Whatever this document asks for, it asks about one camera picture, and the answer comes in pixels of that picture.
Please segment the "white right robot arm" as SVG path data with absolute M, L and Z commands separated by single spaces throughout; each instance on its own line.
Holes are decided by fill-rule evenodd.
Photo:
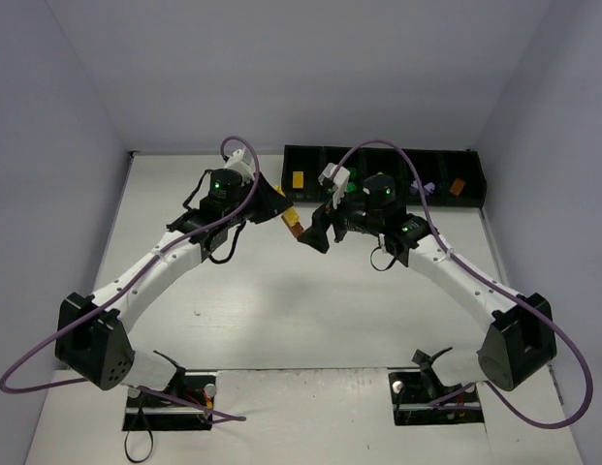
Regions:
M 475 355 L 441 360 L 417 353 L 413 358 L 436 383 L 451 388 L 490 381 L 512 391 L 555 357 L 554 332 L 539 319 L 552 315 L 545 298 L 532 294 L 518 304 L 520 293 L 457 258 L 442 235 L 432 234 L 428 220 L 407 211 L 392 177 L 375 174 L 353 192 L 348 178 L 347 169 L 333 164 L 319 175 L 331 196 L 313 212 L 299 241 L 327 253 L 329 231 L 337 242 L 347 233 L 374 236 L 395 263 L 425 276 L 466 311 L 485 335 Z

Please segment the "brown lego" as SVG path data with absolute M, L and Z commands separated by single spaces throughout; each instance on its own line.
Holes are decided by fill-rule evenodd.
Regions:
M 298 239 L 304 232 L 304 227 L 301 225 L 300 222 L 292 224 L 284 217 L 281 217 L 281 220 L 294 239 Z

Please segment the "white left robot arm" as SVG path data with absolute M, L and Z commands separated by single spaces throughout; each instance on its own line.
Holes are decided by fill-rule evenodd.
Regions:
M 280 216 L 292 202 L 263 177 L 245 180 L 231 169 L 213 170 L 207 195 L 183 213 L 135 265 L 88 296 L 61 304 L 56 358 L 102 390 L 119 385 L 163 391 L 182 373 L 168 356 L 136 351 L 129 333 L 144 311 L 177 279 L 207 261 L 229 230 Z

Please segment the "yellow curved lego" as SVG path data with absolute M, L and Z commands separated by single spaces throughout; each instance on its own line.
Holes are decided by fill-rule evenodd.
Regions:
M 292 188 L 294 190 L 304 189 L 304 172 L 301 170 L 294 170 L 292 172 Z

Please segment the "yellow long lego brick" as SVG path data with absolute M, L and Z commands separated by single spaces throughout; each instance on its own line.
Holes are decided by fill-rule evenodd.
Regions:
M 280 195 L 282 195 L 283 197 L 286 197 L 284 191 L 282 190 L 282 188 L 279 185 L 275 185 L 274 188 Z M 293 206 L 286 209 L 282 213 L 281 218 L 290 227 L 294 227 L 296 224 L 298 224 L 300 222 L 300 216 Z

